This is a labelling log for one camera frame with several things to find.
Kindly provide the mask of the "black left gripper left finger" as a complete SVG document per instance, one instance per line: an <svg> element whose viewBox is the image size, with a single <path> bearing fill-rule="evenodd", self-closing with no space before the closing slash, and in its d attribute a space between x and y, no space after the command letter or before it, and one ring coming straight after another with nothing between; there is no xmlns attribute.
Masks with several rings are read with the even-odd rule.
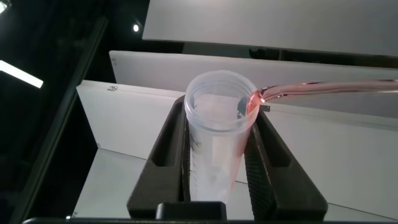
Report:
<svg viewBox="0 0 398 224"><path fill-rule="evenodd" d="M175 100L127 201L131 218L155 218L161 203L190 201L190 146L184 97Z"/></svg>

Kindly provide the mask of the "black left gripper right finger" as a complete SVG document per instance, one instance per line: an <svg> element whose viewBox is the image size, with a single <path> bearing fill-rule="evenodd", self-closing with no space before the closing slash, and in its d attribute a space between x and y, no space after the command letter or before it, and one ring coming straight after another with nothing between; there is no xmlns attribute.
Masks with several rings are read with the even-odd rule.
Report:
<svg viewBox="0 0 398 224"><path fill-rule="evenodd" d="M263 111L251 128L244 162L256 221L323 221L324 196Z"/></svg>

